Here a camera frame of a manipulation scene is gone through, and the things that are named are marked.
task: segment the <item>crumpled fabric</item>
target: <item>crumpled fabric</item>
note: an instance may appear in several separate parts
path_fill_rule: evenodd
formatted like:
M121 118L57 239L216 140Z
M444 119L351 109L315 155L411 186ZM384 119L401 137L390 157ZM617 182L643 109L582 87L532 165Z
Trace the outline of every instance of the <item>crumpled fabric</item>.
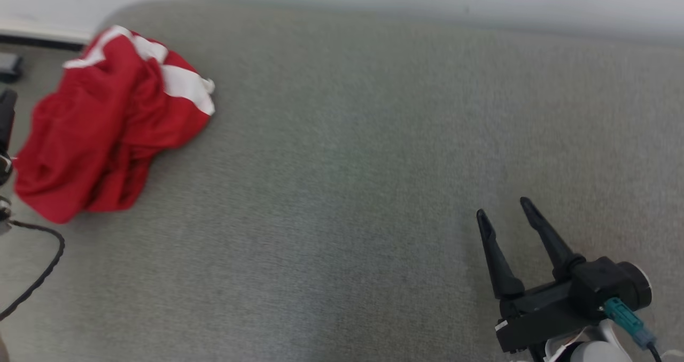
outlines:
M196 136L214 112L213 83L178 53L126 28L100 33L64 63L33 111L14 161L15 193L47 220L130 208L154 155Z

